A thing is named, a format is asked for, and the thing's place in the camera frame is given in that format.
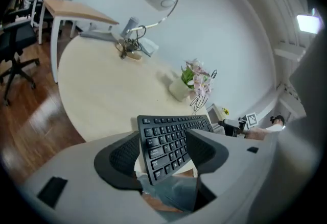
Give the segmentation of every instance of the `person's hair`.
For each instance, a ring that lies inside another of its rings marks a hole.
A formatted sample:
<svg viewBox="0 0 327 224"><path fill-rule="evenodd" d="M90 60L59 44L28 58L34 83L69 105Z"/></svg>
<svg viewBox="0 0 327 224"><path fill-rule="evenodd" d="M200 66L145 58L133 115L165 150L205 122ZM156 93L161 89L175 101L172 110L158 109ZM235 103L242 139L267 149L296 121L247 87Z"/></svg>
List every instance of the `person's hair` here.
<svg viewBox="0 0 327 224"><path fill-rule="evenodd" d="M281 120L282 123L283 123L283 125L285 125L285 119L284 119L284 117L282 117L281 115L277 115L277 116L275 117L274 121L275 121L276 119Z"/></svg>

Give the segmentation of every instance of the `white desk leg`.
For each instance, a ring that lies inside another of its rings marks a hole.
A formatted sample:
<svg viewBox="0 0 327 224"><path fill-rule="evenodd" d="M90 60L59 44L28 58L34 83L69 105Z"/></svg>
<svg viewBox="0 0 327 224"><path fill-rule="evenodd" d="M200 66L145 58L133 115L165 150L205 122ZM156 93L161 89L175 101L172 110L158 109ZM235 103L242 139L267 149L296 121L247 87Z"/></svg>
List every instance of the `white desk leg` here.
<svg viewBox="0 0 327 224"><path fill-rule="evenodd" d="M72 26L72 29L71 29L71 35L70 35L70 38L73 38L73 36L74 36L74 32L75 32L75 28L76 28L76 21L73 21L73 26Z"/></svg>
<svg viewBox="0 0 327 224"><path fill-rule="evenodd" d="M42 5L40 23L39 23L39 44L42 44L42 27L43 27L43 18L45 12L45 4Z"/></svg>
<svg viewBox="0 0 327 224"><path fill-rule="evenodd" d="M50 52L51 52L51 69L52 69L52 76L55 83L58 82L58 63L57 63L57 41L58 41L58 34L60 28L60 18L55 17L52 23L52 30L51 30L51 45L50 45Z"/></svg>
<svg viewBox="0 0 327 224"><path fill-rule="evenodd" d="M34 15L35 15L35 7L36 7L37 0L33 2L32 14L31 14L31 26L33 27Z"/></svg>

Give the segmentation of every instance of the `lamp arm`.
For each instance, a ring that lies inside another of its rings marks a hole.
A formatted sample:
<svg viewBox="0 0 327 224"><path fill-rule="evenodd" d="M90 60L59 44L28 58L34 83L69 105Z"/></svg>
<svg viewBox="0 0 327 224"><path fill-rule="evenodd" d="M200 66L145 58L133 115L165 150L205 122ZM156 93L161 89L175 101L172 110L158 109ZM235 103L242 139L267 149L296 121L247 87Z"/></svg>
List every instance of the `lamp arm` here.
<svg viewBox="0 0 327 224"><path fill-rule="evenodd" d="M129 30L126 31L126 34L128 34L129 32L134 32L134 31L138 31L138 30L144 29L144 27L145 27L146 29L148 29L148 28L152 28L152 27L157 26L157 25L160 24L161 22L165 21L165 20L168 18L168 16L171 15L171 13L174 11L175 7L177 6L177 3L178 3L178 0L176 0L176 2L175 2L175 4L174 4L174 7L173 7L172 10L169 12L169 14L168 14L166 17L164 17L163 19L161 19L159 22L156 22L156 23L151 24L151 25L149 25L149 26L141 26L141 27L135 27L135 28L133 28L133 29L129 29Z"/></svg>

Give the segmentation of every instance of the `table lamp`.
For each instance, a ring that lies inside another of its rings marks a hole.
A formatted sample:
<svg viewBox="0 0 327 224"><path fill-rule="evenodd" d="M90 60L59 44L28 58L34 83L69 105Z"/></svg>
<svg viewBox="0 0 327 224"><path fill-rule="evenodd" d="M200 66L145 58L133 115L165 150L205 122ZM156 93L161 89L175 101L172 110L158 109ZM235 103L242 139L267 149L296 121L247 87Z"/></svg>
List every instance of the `table lamp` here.
<svg viewBox="0 0 327 224"><path fill-rule="evenodd" d="M148 25L148 26L139 26L136 28L128 29L126 31L126 35L129 33L132 33L136 31L136 38L135 39L129 39L124 38L117 42L116 48L122 52L121 58L124 59L126 56L134 58L134 59L140 59L141 55L137 54L136 51L142 51L142 45L139 44L138 40L142 38L147 29L152 28L160 24L161 22L165 21L168 16L171 15L171 13L174 11L178 0L145 0L149 5L151 5L154 9L157 11L164 11L172 7L171 11L168 13L166 17L161 19L159 22L156 22L154 24ZM138 31L144 30L143 34L139 36Z"/></svg>

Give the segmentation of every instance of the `chair base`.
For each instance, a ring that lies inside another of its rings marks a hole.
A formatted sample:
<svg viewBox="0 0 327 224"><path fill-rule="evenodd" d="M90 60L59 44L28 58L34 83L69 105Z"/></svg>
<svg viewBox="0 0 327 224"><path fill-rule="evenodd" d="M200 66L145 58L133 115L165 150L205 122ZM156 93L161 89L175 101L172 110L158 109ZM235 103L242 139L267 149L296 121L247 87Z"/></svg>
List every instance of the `chair base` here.
<svg viewBox="0 0 327 224"><path fill-rule="evenodd" d="M24 68L25 66L31 64L31 63L35 63L37 66L40 65L40 61L39 59L32 59L26 62L20 62L20 60L16 60L15 58L11 60L12 62L12 66L6 70L3 74L0 74L0 84L3 83L4 81L4 77L9 75L9 79L6 85L6 89L5 89L5 95L4 95L4 104L6 106L10 105L10 101L8 100L8 92L9 92L9 88L10 85L15 77L15 75L19 74L20 76L24 77L26 80L28 80L31 83L31 88L35 89L36 85L32 79L32 77L28 76L23 70L22 68Z"/></svg>

